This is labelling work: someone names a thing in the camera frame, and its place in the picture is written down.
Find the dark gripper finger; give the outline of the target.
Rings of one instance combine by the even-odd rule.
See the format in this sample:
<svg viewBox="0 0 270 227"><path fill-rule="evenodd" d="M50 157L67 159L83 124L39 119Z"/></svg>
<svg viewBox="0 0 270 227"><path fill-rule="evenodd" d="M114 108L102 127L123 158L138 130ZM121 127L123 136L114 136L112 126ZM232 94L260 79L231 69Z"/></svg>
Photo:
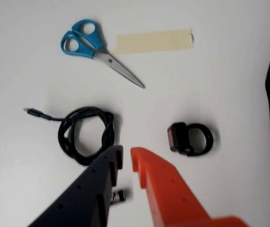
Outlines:
<svg viewBox="0 0 270 227"><path fill-rule="evenodd" d="M123 167L123 147L108 148L55 200L32 227L105 227L117 184L117 172Z"/></svg>

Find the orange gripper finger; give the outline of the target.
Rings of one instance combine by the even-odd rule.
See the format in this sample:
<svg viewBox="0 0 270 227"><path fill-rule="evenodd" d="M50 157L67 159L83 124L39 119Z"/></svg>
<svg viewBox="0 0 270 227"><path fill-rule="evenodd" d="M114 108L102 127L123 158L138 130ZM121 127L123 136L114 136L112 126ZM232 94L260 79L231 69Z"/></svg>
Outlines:
<svg viewBox="0 0 270 227"><path fill-rule="evenodd" d="M237 217L211 218L178 170L159 155L141 147L131 148L133 171L146 190L156 227L245 227Z"/></svg>

